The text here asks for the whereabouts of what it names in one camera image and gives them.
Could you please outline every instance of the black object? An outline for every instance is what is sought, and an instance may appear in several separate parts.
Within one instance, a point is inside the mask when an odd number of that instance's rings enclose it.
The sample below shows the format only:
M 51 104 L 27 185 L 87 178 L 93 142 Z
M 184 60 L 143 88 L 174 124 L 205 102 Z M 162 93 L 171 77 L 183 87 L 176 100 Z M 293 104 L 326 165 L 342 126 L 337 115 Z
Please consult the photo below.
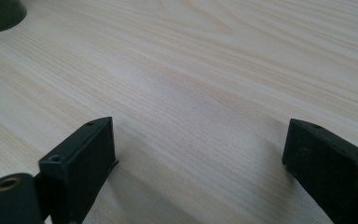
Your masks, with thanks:
M 26 14 L 27 9 L 20 0 L 0 0 L 0 31 L 17 25 Z
M 333 222 L 358 224 L 358 147 L 291 119 L 282 161 Z
M 117 164 L 112 119 L 84 124 L 39 161 L 37 176 L 0 178 L 0 223 L 82 223 Z

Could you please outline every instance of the wood grain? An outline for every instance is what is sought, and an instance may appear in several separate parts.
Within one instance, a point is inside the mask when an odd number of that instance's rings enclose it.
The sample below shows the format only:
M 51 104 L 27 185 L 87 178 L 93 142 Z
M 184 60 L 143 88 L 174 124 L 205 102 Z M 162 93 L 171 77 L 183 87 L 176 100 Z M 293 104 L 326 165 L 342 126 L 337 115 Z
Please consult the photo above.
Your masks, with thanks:
M 328 223 L 285 172 L 290 118 L 358 146 L 358 1 L 23 0 L 0 33 L 0 176 L 112 116 L 85 223 Z

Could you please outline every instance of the light wood surface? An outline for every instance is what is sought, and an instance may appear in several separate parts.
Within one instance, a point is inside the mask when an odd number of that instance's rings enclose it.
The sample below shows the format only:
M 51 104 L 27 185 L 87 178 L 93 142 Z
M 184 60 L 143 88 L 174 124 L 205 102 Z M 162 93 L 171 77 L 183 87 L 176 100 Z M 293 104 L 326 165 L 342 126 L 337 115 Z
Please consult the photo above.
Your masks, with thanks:
M 358 146 L 358 1 L 23 0 L 0 33 L 0 177 L 83 123 L 117 157 L 85 223 L 329 223 L 290 118 Z

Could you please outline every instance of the black cylindrical knob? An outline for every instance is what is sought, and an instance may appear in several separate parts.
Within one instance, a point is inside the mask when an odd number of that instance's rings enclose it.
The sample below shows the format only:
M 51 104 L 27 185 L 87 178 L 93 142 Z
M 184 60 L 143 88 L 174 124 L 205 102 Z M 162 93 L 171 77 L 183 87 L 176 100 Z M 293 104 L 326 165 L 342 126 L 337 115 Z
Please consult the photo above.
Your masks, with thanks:
M 17 25 L 27 14 L 20 0 L 0 0 L 0 31 Z

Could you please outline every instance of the screw hole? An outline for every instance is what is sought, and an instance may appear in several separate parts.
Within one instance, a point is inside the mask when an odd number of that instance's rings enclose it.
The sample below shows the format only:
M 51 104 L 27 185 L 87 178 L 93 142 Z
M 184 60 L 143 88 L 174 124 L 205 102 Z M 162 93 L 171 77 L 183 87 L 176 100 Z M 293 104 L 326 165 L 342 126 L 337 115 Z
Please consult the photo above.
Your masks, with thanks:
M 49 160 L 51 160 L 51 161 L 61 161 L 61 156 L 54 155 L 54 156 L 50 157 Z
M 18 184 L 20 184 L 21 178 L 19 177 L 10 177 L 8 179 L 4 179 L 0 182 L 0 191 L 7 191 L 9 189 L 13 189 Z

